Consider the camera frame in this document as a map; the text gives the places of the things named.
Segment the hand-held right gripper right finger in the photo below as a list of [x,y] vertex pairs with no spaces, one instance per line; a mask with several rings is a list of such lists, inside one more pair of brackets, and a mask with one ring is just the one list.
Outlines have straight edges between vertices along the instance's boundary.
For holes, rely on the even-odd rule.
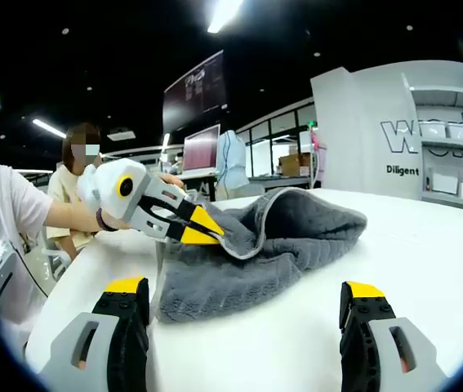
[[396,317],[376,287],[342,283],[339,329],[343,391],[440,391],[447,384],[435,346]]

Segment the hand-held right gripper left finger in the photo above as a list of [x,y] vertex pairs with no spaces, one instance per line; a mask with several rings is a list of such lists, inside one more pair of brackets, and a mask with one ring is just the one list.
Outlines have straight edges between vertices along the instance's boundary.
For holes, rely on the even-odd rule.
[[111,282],[56,335],[38,374],[51,391],[145,391],[149,280]]

